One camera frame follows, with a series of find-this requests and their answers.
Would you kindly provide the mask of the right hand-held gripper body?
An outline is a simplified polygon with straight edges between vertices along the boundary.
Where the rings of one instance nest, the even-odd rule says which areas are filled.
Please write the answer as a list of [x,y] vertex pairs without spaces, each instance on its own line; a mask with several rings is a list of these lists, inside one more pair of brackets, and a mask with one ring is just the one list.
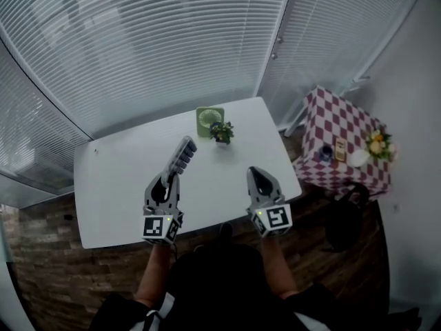
[[284,201],[251,204],[247,214],[261,237],[282,235],[292,227],[291,208]]

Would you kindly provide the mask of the grey keypad with purple keys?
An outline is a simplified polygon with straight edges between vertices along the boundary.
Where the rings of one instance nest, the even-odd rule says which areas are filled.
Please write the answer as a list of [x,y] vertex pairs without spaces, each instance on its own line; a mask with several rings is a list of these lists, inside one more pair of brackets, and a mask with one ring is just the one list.
[[190,136],[184,136],[171,155],[161,174],[161,183],[167,188],[175,174],[183,174],[197,151],[196,144]]

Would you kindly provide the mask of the person's left forearm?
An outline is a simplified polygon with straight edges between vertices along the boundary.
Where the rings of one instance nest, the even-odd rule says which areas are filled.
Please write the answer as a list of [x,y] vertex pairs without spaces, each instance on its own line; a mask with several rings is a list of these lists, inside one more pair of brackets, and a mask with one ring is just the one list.
[[153,246],[143,273],[135,300],[149,308],[156,307],[165,296],[167,276],[170,271],[172,249],[170,245]]

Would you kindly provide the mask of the person's right forearm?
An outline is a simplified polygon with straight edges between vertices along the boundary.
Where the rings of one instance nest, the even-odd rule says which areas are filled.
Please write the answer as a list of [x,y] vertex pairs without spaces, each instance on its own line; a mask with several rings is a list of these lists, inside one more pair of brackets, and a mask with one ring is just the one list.
[[281,299],[298,294],[299,289],[277,237],[261,239],[261,254],[267,284],[273,294]]

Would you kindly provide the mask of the person's right black shoe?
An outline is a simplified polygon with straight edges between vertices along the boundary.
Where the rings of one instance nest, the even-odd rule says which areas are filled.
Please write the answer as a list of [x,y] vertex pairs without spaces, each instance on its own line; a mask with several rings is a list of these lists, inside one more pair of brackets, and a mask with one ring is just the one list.
[[226,243],[231,241],[233,237],[234,229],[230,222],[224,222],[220,227],[220,232],[218,238]]

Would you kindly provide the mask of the small potted purple flower plant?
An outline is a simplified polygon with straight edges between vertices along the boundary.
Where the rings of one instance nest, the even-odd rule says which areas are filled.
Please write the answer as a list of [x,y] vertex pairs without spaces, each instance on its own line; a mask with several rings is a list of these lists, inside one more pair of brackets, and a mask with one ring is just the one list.
[[234,138],[233,125],[228,122],[213,122],[209,128],[210,139],[214,139],[217,143],[229,145],[231,139]]

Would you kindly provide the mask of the black chair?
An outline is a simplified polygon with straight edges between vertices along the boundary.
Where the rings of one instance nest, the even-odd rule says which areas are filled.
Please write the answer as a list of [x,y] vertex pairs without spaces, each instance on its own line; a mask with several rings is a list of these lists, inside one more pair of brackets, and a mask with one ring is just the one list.
[[326,211],[325,238],[330,245],[323,252],[340,253],[351,248],[360,238],[363,228],[363,210],[369,201],[369,190],[361,183],[353,186],[339,200],[334,200]]

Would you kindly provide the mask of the green square desk fan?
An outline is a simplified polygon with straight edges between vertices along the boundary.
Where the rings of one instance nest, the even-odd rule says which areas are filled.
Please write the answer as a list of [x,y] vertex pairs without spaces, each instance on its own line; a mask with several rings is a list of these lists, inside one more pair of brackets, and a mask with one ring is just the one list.
[[196,109],[196,130],[199,137],[210,137],[213,123],[223,123],[225,110],[219,107],[198,107]]

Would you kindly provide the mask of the white round vase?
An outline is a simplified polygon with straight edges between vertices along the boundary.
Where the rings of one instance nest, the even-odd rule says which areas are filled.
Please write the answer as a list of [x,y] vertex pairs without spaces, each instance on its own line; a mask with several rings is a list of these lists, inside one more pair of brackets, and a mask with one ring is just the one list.
[[369,157],[370,157],[370,153],[367,150],[357,149],[351,153],[349,161],[353,167],[359,168],[369,160]]

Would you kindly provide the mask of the red white checkered cloth table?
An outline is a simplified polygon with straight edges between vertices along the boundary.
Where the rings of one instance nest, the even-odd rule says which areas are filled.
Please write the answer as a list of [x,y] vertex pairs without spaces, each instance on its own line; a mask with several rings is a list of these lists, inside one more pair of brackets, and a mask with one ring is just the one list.
[[[369,190],[369,200],[375,201],[391,187],[390,162],[369,157],[361,167],[350,164],[351,153],[366,149],[365,137],[374,129],[386,127],[380,120],[317,86],[306,97],[307,117],[302,138],[302,154],[293,162],[297,177],[332,194],[343,195],[349,191],[347,182],[361,183]],[[337,161],[335,154],[330,162],[321,161],[318,151],[323,145],[334,152],[336,138],[347,141],[345,162]]]

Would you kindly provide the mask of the yellow flower bouquet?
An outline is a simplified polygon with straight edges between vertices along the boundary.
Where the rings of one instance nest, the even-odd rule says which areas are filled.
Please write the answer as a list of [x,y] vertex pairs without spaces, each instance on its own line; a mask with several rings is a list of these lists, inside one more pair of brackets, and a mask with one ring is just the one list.
[[395,161],[398,147],[385,127],[374,129],[365,137],[365,142],[367,152],[373,158],[389,162]]

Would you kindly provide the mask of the white side window blind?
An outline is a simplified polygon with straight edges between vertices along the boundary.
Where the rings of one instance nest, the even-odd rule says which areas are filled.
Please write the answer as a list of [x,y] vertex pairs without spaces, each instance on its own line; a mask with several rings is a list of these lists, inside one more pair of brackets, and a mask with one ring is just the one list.
[[87,141],[0,43],[0,172],[63,192],[74,185],[74,151]]

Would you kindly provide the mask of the wide white window blind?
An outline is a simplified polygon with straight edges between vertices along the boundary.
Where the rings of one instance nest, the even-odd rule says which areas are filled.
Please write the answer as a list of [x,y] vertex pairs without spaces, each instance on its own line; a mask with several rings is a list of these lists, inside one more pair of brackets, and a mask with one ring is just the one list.
[[255,97],[288,0],[0,0],[0,36],[91,137]]

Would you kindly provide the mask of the white door window blind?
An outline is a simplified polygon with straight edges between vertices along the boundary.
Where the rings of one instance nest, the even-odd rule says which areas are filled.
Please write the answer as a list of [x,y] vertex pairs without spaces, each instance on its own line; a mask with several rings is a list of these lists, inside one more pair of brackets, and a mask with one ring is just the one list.
[[387,45],[416,0],[289,0],[258,96],[285,128],[307,93],[340,95]]

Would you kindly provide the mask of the black slipper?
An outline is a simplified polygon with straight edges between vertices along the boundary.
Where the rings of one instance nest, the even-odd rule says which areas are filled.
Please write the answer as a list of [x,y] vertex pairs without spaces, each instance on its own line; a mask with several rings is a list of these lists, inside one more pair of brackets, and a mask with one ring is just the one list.
[[391,331],[418,331],[422,324],[419,308],[411,308],[404,312],[390,314],[389,325]]

